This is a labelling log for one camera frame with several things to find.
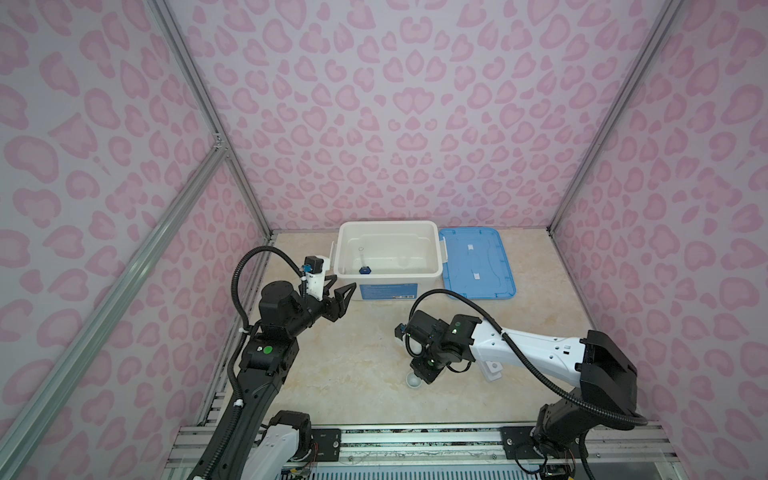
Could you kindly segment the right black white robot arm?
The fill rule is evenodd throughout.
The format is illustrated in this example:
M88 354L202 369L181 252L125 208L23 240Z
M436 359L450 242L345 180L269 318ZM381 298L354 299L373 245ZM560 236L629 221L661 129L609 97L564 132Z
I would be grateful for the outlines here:
M540 408L524 447L540 458L560 455L597 426L629 431L647 425L637 411L637 369L606 334L551 337L503 328L489 318L451 321L424 311L394 330L411 358L411 376L431 384L459 364L479 367L489 381L519 366L558 396Z

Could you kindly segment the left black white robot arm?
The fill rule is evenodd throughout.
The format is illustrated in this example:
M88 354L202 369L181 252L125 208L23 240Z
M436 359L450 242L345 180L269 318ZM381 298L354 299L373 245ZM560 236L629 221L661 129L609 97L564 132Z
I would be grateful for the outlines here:
M239 373L232 396L191 479L237 479L243 473L264 417L298 355L299 334L321 317L342 318L356 289L351 283L330 292L322 285L317 299L302 296L287 281L264 287L259 326L235 357Z

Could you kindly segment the blue base graduated cylinder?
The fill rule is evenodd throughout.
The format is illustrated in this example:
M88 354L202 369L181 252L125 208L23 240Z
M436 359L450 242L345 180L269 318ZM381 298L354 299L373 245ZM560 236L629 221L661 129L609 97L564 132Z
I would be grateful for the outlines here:
M370 275L372 270L367 260L366 249L364 247L359 247L358 253L359 253L359 260L360 260L360 267L359 267L358 273L360 275Z

